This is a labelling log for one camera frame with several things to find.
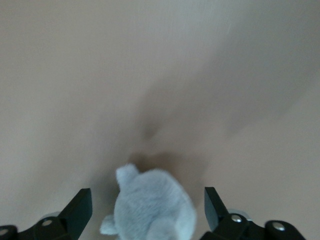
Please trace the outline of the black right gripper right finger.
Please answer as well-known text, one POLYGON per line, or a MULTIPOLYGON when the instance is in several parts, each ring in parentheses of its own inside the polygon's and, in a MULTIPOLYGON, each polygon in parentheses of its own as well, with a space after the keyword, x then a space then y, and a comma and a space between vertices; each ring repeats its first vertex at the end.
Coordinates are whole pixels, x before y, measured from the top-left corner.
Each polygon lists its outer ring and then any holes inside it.
POLYGON ((214 187, 204 188, 204 212, 210 231, 202 240, 304 240, 292 224, 269 220, 261 227, 242 213, 230 213, 214 187))

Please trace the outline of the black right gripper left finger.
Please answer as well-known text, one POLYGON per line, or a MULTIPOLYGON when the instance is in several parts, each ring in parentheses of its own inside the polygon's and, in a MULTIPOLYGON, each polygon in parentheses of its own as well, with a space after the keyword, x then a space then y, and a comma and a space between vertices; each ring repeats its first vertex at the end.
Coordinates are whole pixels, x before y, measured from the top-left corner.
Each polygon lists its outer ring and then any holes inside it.
POLYGON ((19 232, 15 225, 2 225, 2 240, 77 240, 93 214, 92 192, 82 188, 57 216, 47 216, 19 232))

